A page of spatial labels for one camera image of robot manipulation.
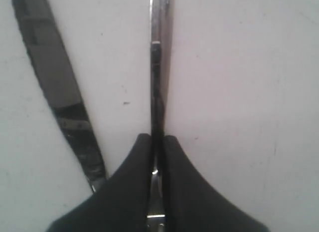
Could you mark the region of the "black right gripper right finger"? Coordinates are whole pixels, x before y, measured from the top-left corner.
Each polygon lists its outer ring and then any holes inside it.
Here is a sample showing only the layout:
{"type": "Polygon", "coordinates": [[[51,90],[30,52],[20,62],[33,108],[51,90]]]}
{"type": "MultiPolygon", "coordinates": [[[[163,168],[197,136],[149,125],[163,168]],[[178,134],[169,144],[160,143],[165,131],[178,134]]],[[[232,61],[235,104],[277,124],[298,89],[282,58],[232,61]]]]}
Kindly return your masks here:
{"type": "Polygon", "coordinates": [[[163,139],[163,200],[169,232],[267,232],[216,191],[191,163],[175,136],[163,139]]]}

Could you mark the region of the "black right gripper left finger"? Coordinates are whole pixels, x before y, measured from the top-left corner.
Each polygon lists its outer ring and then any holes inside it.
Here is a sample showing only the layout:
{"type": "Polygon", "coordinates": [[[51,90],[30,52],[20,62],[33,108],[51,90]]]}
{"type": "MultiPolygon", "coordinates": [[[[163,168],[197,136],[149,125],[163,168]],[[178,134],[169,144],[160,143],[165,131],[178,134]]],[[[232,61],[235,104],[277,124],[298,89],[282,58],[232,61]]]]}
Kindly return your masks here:
{"type": "Polygon", "coordinates": [[[139,134],[128,156],[90,198],[55,220],[49,232],[146,232],[151,137],[139,134]]]}

